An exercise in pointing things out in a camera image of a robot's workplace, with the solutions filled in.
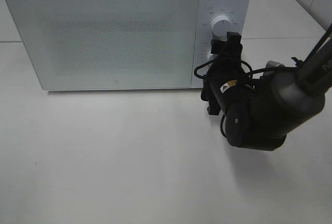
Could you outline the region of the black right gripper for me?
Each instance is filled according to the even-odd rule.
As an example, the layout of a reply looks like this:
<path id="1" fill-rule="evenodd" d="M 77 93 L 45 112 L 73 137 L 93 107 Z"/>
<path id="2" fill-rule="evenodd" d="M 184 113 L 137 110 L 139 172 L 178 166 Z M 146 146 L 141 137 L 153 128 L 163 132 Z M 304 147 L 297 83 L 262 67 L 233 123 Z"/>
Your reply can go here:
<path id="1" fill-rule="evenodd" d="M 242 67 L 245 65 L 252 71 L 251 66 L 241 59 L 241 39 L 241 34 L 227 32 L 227 41 L 211 40 L 211 54 L 218 56 L 210 61 L 201 92 L 201 99 L 208 103 L 209 115 L 218 116 L 222 112 L 229 116 L 237 112 L 239 116 L 250 116 L 254 81 Z"/>

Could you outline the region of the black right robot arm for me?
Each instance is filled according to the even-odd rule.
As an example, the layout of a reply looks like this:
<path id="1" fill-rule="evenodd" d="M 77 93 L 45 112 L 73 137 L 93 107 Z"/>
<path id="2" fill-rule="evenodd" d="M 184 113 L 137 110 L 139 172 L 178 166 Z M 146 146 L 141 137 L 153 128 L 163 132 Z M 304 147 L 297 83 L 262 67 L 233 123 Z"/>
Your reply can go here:
<path id="1" fill-rule="evenodd" d="M 204 63 L 201 99 L 207 113 L 221 116 L 220 131 L 233 147 L 273 151 L 287 134 L 325 106 L 331 88 L 331 29 L 327 29 L 305 60 L 295 66 L 269 61 L 252 69 L 242 60 L 241 35 L 227 33 L 211 41 L 213 57 Z"/>

